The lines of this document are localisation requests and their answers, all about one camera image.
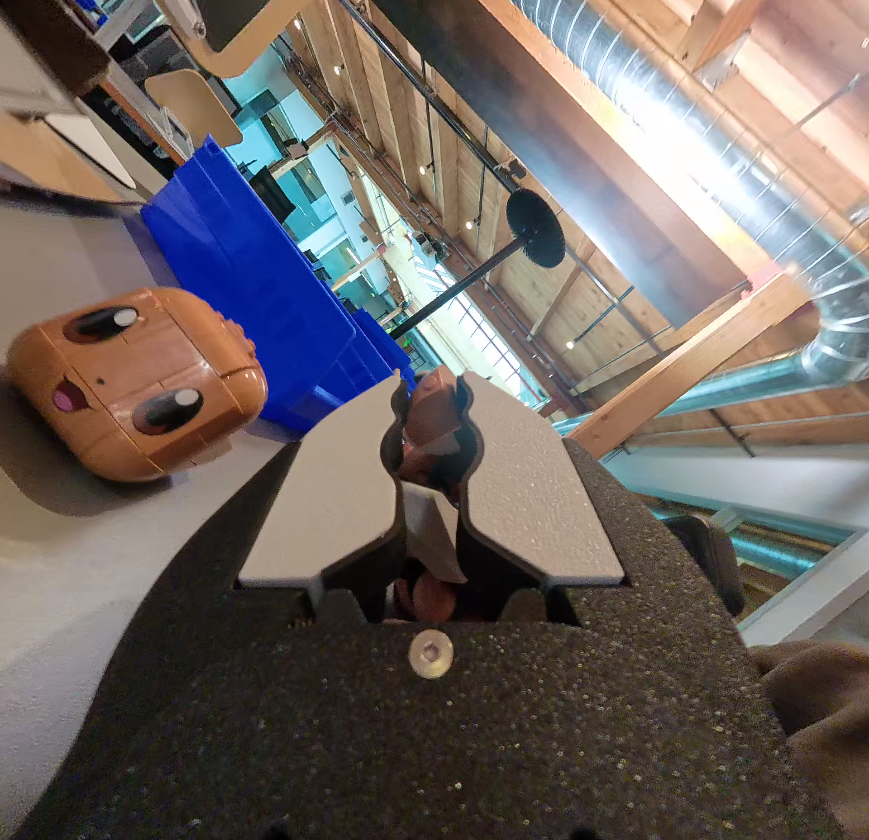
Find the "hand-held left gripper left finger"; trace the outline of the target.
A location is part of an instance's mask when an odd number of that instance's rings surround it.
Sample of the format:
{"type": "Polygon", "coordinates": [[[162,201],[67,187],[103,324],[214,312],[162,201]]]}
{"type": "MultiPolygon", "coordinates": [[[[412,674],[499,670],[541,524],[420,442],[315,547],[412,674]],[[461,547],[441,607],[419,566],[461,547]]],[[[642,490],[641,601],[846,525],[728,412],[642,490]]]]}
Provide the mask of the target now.
{"type": "Polygon", "coordinates": [[[243,563],[243,588],[385,590],[406,558],[398,470],[406,382],[391,375],[302,439],[243,563]]]}

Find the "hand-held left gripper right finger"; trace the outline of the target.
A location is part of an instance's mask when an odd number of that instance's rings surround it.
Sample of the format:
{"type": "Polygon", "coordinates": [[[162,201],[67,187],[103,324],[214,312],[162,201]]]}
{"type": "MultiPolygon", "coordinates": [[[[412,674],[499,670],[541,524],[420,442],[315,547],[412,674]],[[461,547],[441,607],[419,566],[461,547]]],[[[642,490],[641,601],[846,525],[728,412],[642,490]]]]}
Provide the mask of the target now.
{"type": "Polygon", "coordinates": [[[494,585],[620,585],[625,572],[559,433],[515,397],[464,374],[473,456],[462,476],[460,566],[494,585]]]}

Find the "brown rounded brick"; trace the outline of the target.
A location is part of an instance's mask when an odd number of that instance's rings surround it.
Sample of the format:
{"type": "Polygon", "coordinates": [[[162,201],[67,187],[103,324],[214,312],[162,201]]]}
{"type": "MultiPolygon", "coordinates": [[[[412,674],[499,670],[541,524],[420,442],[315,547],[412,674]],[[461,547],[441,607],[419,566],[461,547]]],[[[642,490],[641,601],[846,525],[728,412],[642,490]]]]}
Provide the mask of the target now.
{"type": "Polygon", "coordinates": [[[403,429],[399,479],[436,491],[460,508],[478,454],[478,443],[464,421],[465,395],[445,365],[418,372],[415,381],[403,429]]]}

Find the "blue plastic bin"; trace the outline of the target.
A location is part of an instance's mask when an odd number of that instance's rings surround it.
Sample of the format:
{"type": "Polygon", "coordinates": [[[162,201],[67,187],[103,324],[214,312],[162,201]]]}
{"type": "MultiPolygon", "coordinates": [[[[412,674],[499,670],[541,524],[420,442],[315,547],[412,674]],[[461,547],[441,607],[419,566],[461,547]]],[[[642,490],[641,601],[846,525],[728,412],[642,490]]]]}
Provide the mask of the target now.
{"type": "Polygon", "coordinates": [[[305,433],[410,360],[363,309],[320,281],[232,159],[207,136],[141,208],[180,286],[239,324],[265,373],[261,416],[305,433]]]}

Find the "grey desk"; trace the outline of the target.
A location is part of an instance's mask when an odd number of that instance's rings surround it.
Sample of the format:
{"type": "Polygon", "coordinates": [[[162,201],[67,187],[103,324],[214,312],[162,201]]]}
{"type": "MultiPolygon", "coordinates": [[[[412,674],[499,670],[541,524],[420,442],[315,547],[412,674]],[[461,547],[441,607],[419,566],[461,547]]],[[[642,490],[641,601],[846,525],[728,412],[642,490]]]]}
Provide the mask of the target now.
{"type": "MultiPolygon", "coordinates": [[[[177,284],[137,207],[3,191],[1,243],[3,366],[30,324],[177,284]]],[[[156,578],[297,438],[259,420],[204,465],[152,483],[114,484],[81,466],[2,370],[2,838],[46,790],[156,578]]]]}

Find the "wooden ceiling beam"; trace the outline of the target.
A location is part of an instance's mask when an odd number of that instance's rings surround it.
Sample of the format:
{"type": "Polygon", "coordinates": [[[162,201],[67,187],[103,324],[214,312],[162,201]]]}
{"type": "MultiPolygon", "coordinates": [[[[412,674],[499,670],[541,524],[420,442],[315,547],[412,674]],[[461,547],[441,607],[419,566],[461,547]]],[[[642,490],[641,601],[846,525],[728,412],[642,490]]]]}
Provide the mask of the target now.
{"type": "Polygon", "coordinates": [[[808,302],[786,273],[752,291],[568,433],[600,458],[731,359],[769,327],[808,302]]]}

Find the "black pole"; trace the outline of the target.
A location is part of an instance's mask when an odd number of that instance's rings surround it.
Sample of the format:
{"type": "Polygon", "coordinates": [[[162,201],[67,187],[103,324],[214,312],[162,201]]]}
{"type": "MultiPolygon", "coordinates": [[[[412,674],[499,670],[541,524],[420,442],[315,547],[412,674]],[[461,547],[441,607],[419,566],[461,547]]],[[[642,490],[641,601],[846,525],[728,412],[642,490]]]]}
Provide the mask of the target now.
{"type": "Polygon", "coordinates": [[[567,253],[564,233],[557,216],[541,196],[524,188],[513,192],[506,202],[506,221],[512,241],[391,330],[393,340],[399,340],[428,320],[518,251],[542,269],[553,269],[562,263],[567,253]]]}

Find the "silver ventilation duct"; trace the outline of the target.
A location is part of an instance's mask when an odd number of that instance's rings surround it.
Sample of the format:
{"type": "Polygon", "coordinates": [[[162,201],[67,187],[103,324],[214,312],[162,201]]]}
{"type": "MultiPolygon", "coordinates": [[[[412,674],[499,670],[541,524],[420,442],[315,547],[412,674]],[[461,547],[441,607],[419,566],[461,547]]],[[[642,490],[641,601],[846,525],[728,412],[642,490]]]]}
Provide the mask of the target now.
{"type": "Polygon", "coordinates": [[[824,380],[867,380],[867,238],[611,0],[507,0],[771,261],[819,313],[805,348],[824,380]]]}

